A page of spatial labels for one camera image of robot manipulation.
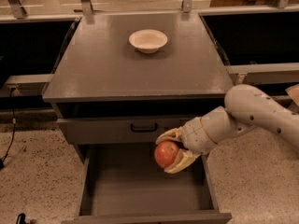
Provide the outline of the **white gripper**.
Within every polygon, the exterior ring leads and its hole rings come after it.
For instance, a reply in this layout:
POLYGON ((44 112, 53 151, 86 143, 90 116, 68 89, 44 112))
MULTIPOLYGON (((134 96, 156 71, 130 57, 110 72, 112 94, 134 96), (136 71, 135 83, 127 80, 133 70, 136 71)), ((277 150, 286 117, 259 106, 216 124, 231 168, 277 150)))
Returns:
POLYGON ((193 164, 199 155, 206 155, 216 143, 208 136, 200 118, 187 121, 182 127, 162 133, 155 141, 156 145, 164 141, 182 142, 188 149, 180 149, 174 162, 164 169, 168 174, 176 174, 193 164))

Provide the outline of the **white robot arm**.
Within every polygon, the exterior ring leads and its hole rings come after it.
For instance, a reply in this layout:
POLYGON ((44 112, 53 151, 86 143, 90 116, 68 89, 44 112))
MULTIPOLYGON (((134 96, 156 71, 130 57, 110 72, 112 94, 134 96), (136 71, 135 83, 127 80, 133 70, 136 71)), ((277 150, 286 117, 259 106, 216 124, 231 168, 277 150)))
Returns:
POLYGON ((226 92, 223 106, 157 138, 157 144, 177 141, 183 145, 174 162, 164 170, 169 174, 178 173, 208 154, 220 141, 238 137, 256 127, 278 135, 294 150, 299 150, 299 114, 283 107, 263 91, 242 84, 226 92))

